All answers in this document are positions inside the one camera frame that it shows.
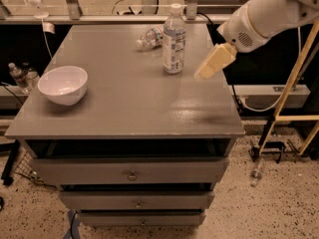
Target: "drawer handle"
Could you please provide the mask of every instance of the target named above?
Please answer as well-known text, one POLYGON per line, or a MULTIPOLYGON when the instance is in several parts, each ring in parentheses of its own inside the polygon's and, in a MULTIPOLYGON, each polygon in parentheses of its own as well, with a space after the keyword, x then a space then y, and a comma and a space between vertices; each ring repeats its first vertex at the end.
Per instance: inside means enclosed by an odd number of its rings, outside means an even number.
POLYGON ((137 180, 137 176, 136 176, 136 173, 134 172, 134 171, 131 171, 131 174, 130 175, 128 175, 128 180, 129 181, 135 181, 135 180, 137 180))
POLYGON ((140 209, 140 208, 142 208, 142 205, 141 205, 141 203, 138 201, 138 203, 137 203, 137 205, 136 205, 136 208, 137 209, 140 209))

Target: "drawer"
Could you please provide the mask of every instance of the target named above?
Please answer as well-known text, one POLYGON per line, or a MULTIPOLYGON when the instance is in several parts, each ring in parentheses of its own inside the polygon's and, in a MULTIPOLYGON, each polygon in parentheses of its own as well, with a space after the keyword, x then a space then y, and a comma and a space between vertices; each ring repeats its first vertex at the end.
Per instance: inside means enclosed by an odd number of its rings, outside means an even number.
POLYGON ((209 207, 213 192, 61 192, 60 199, 76 210, 204 210, 209 207))
POLYGON ((90 212, 80 213, 79 219, 87 226, 198 226, 205 212, 90 212))
POLYGON ((218 182, 227 158, 187 162, 111 162, 108 159, 33 159, 30 166, 47 184, 218 182))

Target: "speckled floor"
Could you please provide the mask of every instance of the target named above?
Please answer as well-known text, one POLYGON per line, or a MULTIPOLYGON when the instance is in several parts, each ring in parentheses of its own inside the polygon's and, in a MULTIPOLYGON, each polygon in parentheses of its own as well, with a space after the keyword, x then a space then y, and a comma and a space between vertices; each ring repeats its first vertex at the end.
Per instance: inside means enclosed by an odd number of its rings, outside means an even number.
MULTIPOLYGON (((263 121, 243 123, 246 136, 229 156, 230 164, 214 189, 215 198, 202 225, 93 228, 80 224, 80 238, 319 238, 319 162, 285 154, 277 164, 277 155, 262 155, 263 177, 252 187, 250 173, 256 164, 248 152, 251 142, 258 143, 263 121)), ((277 127, 272 138, 285 143, 289 139, 296 147, 302 143, 291 127, 277 127)), ((20 159, 24 153, 21 149, 20 159)), ((0 157, 0 170, 6 159, 0 157)), ((65 238, 69 210, 54 187, 35 185, 14 173, 11 186, 1 183, 0 196, 5 200, 0 238, 65 238)))

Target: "plastic bottle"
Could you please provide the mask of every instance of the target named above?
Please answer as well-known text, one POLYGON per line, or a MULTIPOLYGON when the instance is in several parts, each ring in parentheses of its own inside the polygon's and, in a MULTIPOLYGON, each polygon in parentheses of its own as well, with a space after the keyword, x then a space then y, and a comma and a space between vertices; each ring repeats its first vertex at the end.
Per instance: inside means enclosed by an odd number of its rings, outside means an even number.
POLYGON ((22 63, 22 69, 27 74, 28 85, 31 85, 33 89, 36 88, 40 80, 40 77, 36 69, 34 67, 31 67, 29 62, 22 63))
POLYGON ((141 34, 141 38, 136 41, 139 49, 150 50, 158 47, 162 42, 162 26, 154 27, 141 34))
POLYGON ((32 91, 32 86, 27 82, 27 74, 20 67, 16 66, 14 63, 9 65, 9 73, 14 79, 16 84, 20 87, 23 94, 30 94, 32 91))
POLYGON ((172 4, 170 16, 163 24, 162 64, 169 74, 183 69, 186 24, 181 18, 182 10, 180 4, 172 4))

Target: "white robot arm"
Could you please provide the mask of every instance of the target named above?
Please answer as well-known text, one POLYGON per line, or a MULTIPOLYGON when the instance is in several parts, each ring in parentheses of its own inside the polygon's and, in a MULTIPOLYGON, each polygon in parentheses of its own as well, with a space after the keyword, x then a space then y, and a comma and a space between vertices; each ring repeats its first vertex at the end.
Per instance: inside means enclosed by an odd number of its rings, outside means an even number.
POLYGON ((318 18, 319 0, 250 0, 217 29, 226 43, 210 52, 195 76, 207 79, 232 63, 237 52, 249 53, 280 32, 318 18))

